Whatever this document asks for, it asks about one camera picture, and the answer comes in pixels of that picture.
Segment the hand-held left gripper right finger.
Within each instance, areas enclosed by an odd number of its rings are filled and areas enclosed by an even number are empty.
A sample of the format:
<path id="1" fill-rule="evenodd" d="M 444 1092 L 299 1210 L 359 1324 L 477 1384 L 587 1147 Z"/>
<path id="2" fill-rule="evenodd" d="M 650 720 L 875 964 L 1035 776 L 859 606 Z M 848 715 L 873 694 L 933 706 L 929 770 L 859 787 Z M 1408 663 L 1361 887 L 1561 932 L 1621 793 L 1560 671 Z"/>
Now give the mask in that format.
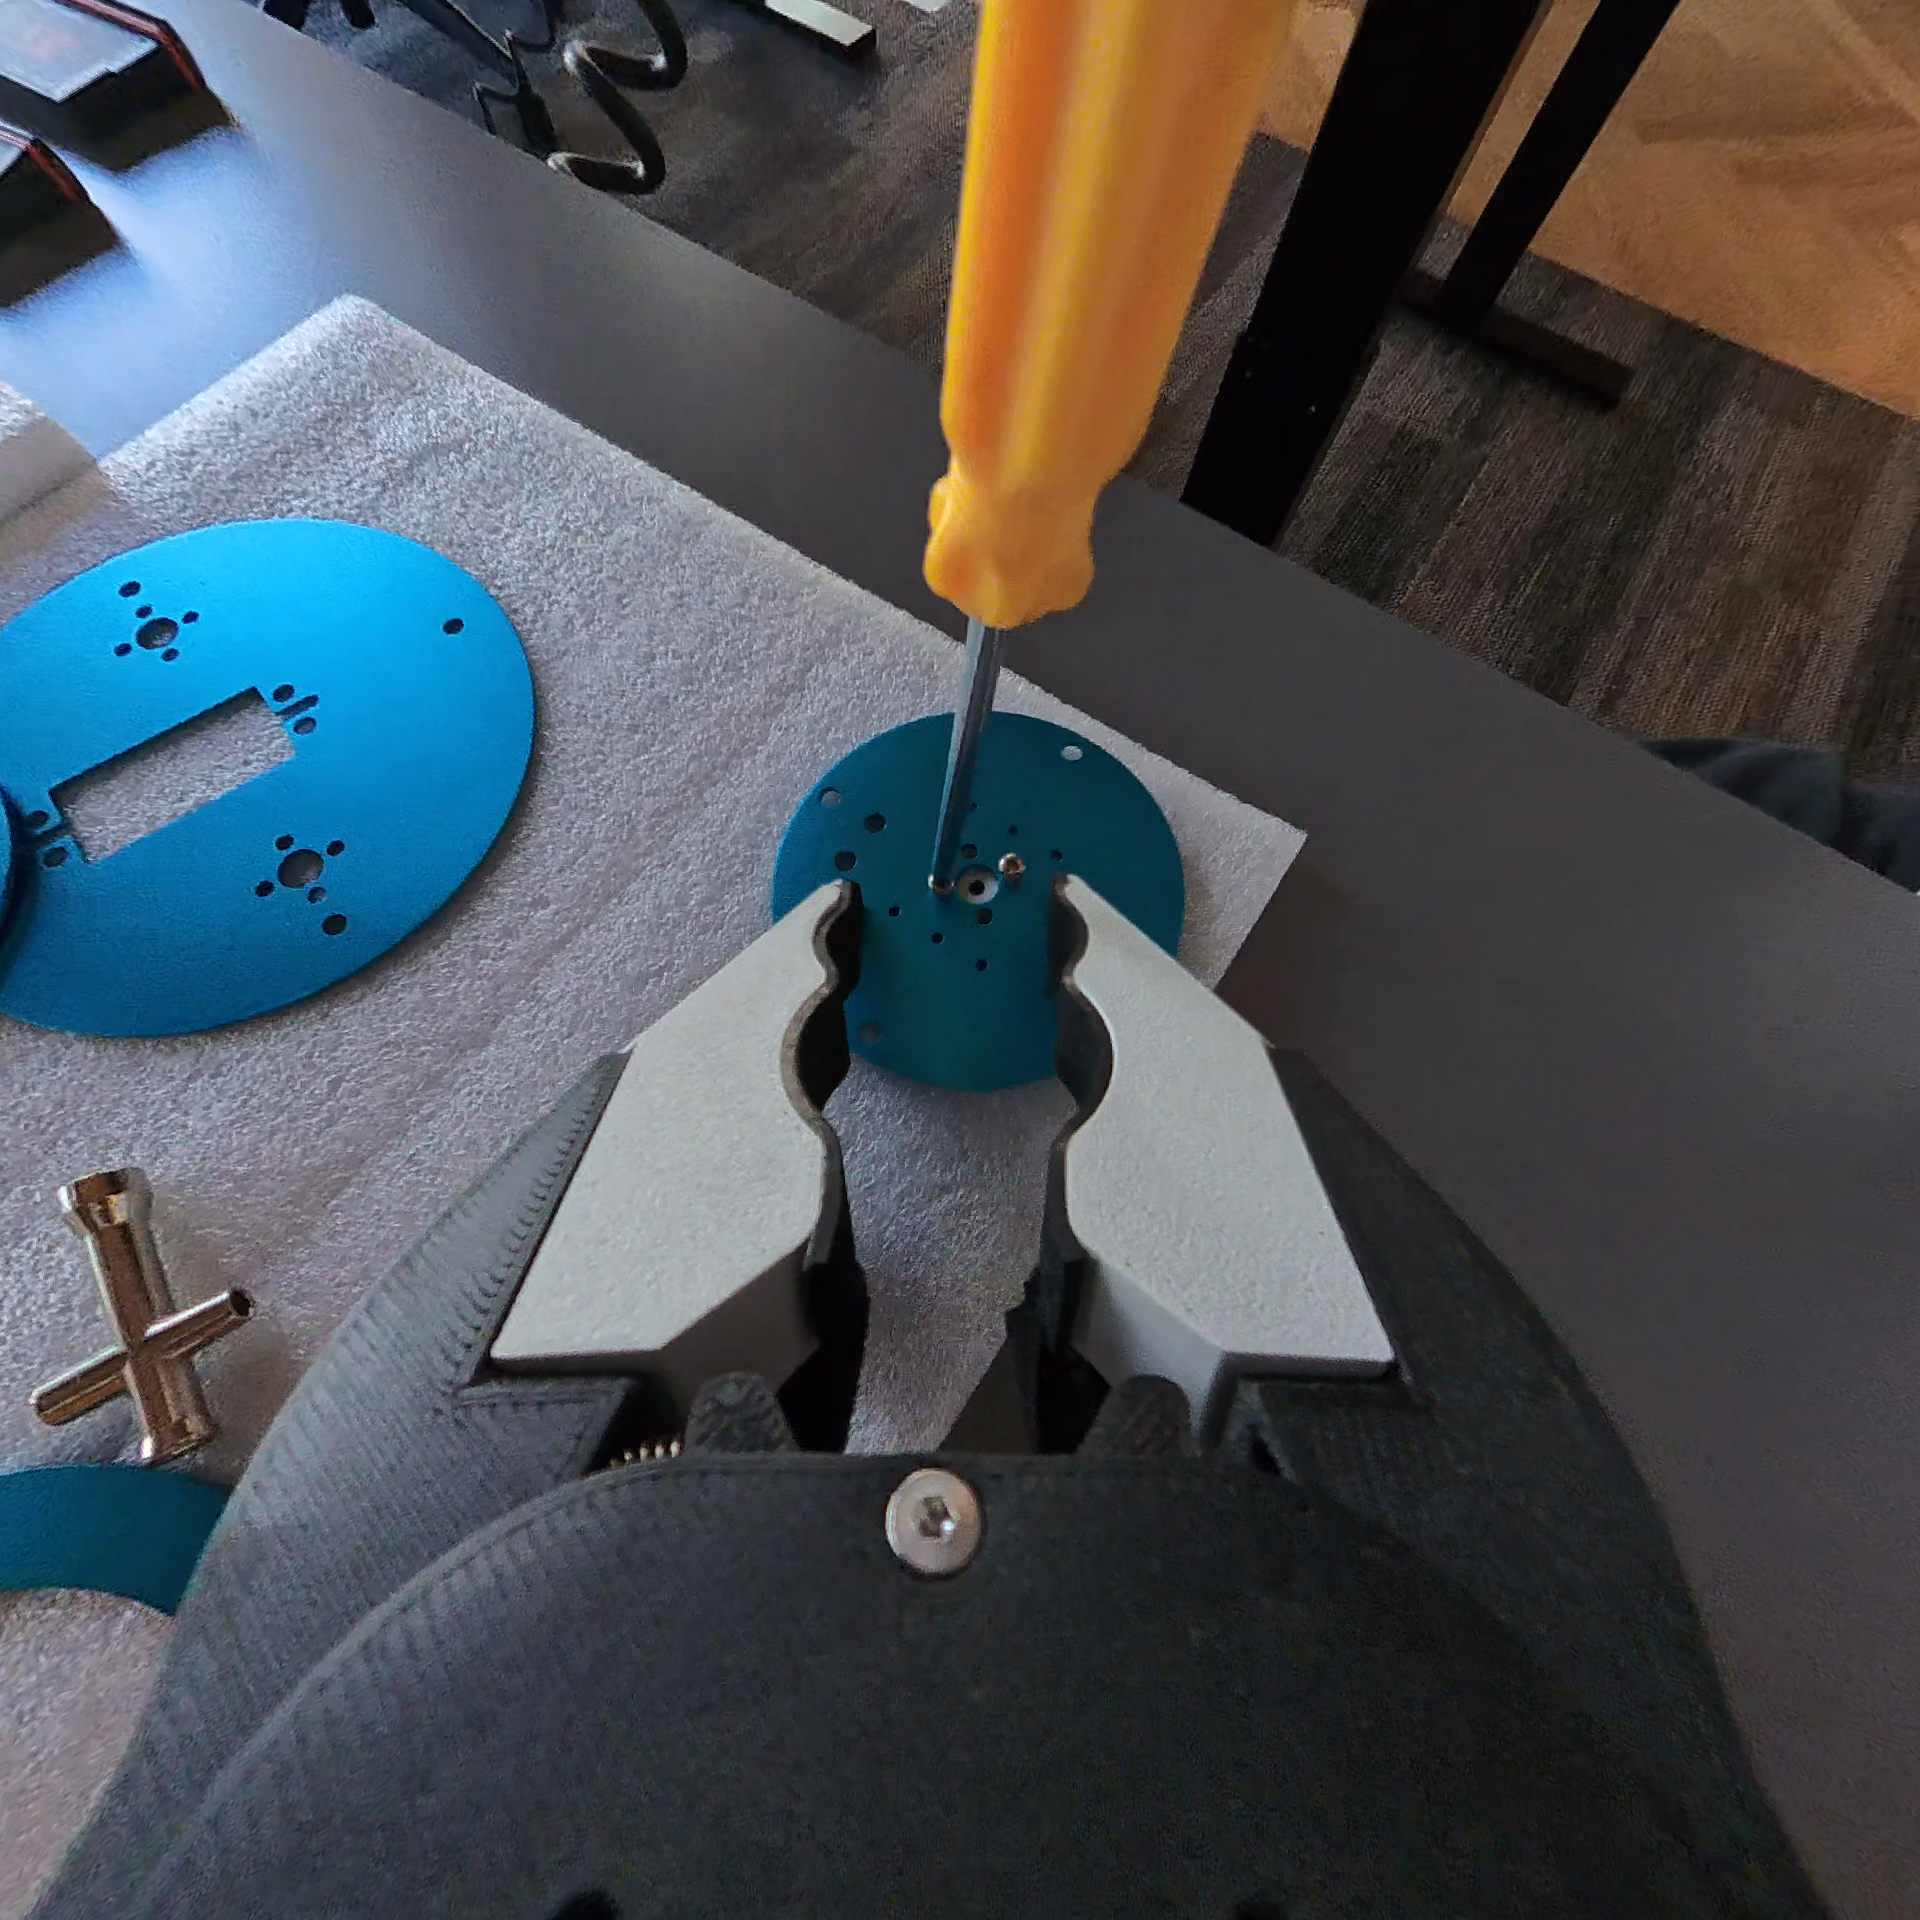
<path id="1" fill-rule="evenodd" d="M 1083 879 L 1048 929 L 1072 1115 L 1048 1156 L 1042 1342 L 1162 1376 L 1197 1430 L 1242 1378 L 1397 1356 L 1265 1038 Z"/>

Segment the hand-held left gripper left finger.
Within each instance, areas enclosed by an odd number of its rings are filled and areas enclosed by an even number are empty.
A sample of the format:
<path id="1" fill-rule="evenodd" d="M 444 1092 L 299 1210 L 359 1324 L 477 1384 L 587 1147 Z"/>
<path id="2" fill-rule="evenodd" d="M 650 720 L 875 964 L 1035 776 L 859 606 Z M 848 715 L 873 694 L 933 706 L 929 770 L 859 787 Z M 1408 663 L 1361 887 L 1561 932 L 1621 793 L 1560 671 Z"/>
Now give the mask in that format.
<path id="1" fill-rule="evenodd" d="M 845 1212 L 826 1103 L 848 1072 L 858 884 L 807 895 L 639 1034 L 491 1340 L 505 1375 L 631 1375 L 690 1403 L 784 1388 L 826 1346 L 809 1276 Z"/>

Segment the small blue round plate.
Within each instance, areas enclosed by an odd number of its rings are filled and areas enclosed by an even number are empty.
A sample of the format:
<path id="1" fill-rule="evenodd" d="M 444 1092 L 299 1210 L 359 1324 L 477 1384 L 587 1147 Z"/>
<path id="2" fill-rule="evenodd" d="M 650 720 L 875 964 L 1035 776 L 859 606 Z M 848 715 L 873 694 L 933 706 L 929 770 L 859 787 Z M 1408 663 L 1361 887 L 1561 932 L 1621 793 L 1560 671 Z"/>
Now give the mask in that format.
<path id="1" fill-rule="evenodd" d="M 848 1043 L 875 1067 L 935 1088 L 1000 1090 L 1051 1076 L 1050 895 L 1088 881 L 1176 954 L 1184 865 L 1162 804 L 1088 737 L 994 711 L 949 898 L 929 889 L 949 737 L 933 713 L 861 740 L 791 817 L 772 876 L 779 920 L 831 881 L 861 898 Z M 997 874 L 1017 850 L 1019 882 Z"/>

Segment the yellow screwdriver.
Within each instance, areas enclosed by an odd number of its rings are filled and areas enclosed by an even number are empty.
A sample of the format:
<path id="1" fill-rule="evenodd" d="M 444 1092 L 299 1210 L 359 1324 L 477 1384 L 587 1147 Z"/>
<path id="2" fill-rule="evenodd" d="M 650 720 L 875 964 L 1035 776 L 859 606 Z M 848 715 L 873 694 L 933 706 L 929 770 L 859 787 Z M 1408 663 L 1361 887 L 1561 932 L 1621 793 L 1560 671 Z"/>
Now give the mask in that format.
<path id="1" fill-rule="evenodd" d="M 1284 2 L 985 2 L 925 586 L 968 615 L 930 874 L 956 879 L 997 634 L 1076 608 L 1284 51 Z"/>

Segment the large blue plate with cutout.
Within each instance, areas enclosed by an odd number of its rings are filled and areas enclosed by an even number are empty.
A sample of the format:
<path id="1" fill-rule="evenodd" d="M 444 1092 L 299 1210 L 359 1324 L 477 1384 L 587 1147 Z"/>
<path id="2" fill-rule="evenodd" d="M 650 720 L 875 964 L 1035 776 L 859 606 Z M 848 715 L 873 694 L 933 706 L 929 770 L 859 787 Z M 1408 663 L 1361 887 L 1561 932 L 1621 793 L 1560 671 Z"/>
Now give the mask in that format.
<path id="1" fill-rule="evenodd" d="M 535 680 L 505 610 L 415 540 L 240 519 L 109 558 L 4 625 L 4 1015 L 211 1032 L 412 937 L 516 804 Z M 63 793 L 240 698 L 289 760 L 88 854 Z"/>

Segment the metal cross wrench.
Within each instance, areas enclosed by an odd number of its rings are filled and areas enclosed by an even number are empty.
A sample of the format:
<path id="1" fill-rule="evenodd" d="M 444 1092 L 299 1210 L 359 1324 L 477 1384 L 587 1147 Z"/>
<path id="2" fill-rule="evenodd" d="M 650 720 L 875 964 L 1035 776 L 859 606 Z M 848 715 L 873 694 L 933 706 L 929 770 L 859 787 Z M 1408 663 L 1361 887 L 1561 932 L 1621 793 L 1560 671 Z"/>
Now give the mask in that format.
<path id="1" fill-rule="evenodd" d="M 67 1228 L 88 1246 L 113 1344 L 82 1368 L 32 1393 L 32 1414 L 48 1427 L 74 1425 L 114 1399 L 139 1422 L 137 1460 L 161 1467 L 211 1446 L 213 1422 L 197 1359 L 253 1315 L 252 1296 L 228 1287 L 176 1307 L 154 1240 L 154 1186 L 139 1168 L 107 1168 L 57 1192 Z"/>

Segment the white foam sheet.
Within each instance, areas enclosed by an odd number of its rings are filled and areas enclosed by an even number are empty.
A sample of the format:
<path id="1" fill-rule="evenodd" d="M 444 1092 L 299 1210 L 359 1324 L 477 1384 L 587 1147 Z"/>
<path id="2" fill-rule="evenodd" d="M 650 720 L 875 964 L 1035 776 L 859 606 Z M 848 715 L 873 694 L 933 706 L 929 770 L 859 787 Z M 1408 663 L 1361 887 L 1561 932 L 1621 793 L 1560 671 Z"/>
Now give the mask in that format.
<path id="1" fill-rule="evenodd" d="M 535 671 L 535 768 L 445 915 L 341 991 L 197 1041 L 4 1019 L 4 1471 L 114 1456 L 31 1390 L 106 1344 L 57 1186 L 136 1163 L 191 1300 L 256 1287 L 213 1354 L 234 1476 L 357 1298 L 587 1067 L 765 921 L 779 832 L 864 737 L 952 699 L 956 648 L 377 306 L 338 299 L 4 515 L 4 623 L 99 560 L 259 516 L 429 544 Z M 845 1120 L 873 1334 L 855 1448 L 941 1438 L 1041 1242 L 1056 1083 L 935 1095 L 855 1065 Z M 4 1598 L 4 1915 L 28 1914 L 128 1750 L 173 1623 Z"/>

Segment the person's dark cloth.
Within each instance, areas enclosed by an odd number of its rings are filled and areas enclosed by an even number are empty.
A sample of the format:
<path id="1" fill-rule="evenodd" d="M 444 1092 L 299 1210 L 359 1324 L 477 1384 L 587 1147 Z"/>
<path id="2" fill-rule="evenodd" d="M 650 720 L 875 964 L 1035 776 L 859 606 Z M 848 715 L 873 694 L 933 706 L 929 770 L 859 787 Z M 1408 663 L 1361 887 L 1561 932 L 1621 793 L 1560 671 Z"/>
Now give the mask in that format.
<path id="1" fill-rule="evenodd" d="M 1841 755 L 1743 737 L 1643 739 L 1642 748 L 1855 865 L 1919 891 L 1919 782 L 1866 782 Z"/>

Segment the white foam block with hole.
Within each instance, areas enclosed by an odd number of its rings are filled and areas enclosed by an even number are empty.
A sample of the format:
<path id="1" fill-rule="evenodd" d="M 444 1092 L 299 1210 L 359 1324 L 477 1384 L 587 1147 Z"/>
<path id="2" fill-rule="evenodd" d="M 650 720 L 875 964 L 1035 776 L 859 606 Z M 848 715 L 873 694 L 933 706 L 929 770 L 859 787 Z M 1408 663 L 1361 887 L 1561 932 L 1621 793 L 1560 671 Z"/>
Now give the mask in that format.
<path id="1" fill-rule="evenodd" d="M 88 449 L 7 383 L 0 388 L 3 415 L 3 523 L 32 511 L 43 498 L 67 489 L 96 462 Z"/>

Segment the small black box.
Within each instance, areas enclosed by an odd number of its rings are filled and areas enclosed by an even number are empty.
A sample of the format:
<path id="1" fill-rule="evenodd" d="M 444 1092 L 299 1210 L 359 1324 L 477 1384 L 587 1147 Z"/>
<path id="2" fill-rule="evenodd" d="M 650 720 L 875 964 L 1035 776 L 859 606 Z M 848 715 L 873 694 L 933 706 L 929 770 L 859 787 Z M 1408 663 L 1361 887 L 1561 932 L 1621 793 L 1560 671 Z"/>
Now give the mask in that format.
<path id="1" fill-rule="evenodd" d="M 117 248 L 114 227 L 67 160 L 43 138 L 3 123 L 3 306 Z"/>
<path id="2" fill-rule="evenodd" d="M 228 123 L 178 32 L 117 2 L 3 4 L 3 119 L 114 171 Z"/>

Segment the black desk frame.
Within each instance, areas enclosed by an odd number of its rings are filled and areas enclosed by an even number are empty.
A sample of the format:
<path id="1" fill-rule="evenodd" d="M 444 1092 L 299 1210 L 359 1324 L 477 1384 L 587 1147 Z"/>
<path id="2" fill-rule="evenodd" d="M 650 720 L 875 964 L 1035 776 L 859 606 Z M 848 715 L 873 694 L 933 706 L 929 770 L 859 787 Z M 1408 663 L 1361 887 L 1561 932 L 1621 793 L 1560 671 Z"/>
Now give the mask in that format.
<path id="1" fill-rule="evenodd" d="M 1297 512 L 1397 304 L 1617 406 L 1629 369 L 1503 308 L 1503 290 L 1619 107 L 1676 2 L 1593 10 L 1447 276 L 1419 266 L 1536 2 L 1373 2 L 1233 350 L 1184 505 L 1259 544 Z"/>

